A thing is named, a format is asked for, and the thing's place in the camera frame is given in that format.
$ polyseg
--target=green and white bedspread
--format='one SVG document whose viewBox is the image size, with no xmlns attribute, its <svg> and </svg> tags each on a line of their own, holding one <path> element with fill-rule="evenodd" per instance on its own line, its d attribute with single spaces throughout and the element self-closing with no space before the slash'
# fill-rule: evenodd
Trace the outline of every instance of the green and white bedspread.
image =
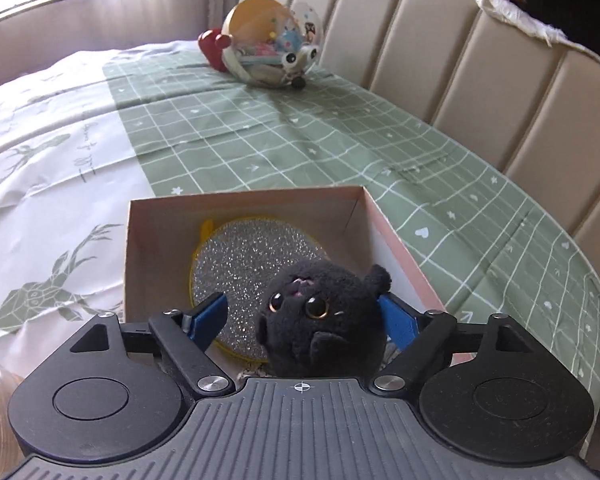
<svg viewBox="0 0 600 480">
<path fill-rule="evenodd" d="M 337 76 L 248 88 L 185 42 L 81 52 L 0 87 L 0 362 L 25 375 L 121 310 L 129 200 L 347 184 L 366 186 L 459 320 L 511 314 L 599 405 L 600 280 L 534 200 Z"/>
</svg>

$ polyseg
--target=headboard panel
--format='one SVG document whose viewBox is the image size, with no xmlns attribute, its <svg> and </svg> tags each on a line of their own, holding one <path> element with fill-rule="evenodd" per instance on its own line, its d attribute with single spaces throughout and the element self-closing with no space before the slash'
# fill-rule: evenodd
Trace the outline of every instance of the headboard panel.
<svg viewBox="0 0 600 480">
<path fill-rule="evenodd" d="M 474 0 L 279 0 L 326 24 L 321 64 L 458 140 L 574 236 L 600 274 L 600 63 Z"/>
</svg>

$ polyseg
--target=green checkered fabric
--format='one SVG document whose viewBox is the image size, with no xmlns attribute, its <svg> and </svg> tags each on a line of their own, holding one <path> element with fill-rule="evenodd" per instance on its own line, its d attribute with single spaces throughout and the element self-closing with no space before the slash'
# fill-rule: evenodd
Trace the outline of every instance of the green checkered fabric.
<svg viewBox="0 0 600 480">
<path fill-rule="evenodd" d="M 365 186 L 447 309 L 521 322 L 600 403 L 600 280 L 524 191 L 449 137 L 320 69 L 266 91 L 197 51 L 104 67 L 157 196 Z"/>
</svg>

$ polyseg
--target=black plush toy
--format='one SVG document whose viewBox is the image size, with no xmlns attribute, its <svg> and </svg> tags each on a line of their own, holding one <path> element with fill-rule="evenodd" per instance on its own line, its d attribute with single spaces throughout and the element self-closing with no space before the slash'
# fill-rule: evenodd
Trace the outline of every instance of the black plush toy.
<svg viewBox="0 0 600 480">
<path fill-rule="evenodd" d="M 378 297 L 391 287 L 374 265 L 360 280 L 327 260 L 280 271 L 256 317 L 256 340 L 281 378 L 370 378 L 380 368 L 386 332 Z"/>
</svg>

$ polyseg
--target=transparent ball toy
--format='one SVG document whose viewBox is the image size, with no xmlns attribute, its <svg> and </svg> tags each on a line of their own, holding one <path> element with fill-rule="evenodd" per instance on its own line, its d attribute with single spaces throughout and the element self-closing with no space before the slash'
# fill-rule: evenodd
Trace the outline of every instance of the transparent ball toy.
<svg viewBox="0 0 600 480">
<path fill-rule="evenodd" d="M 308 4 L 289 8 L 276 0 L 242 1 L 224 20 L 222 34 L 231 38 L 222 51 L 229 72 L 265 88 L 304 88 L 323 39 L 320 18 Z"/>
</svg>

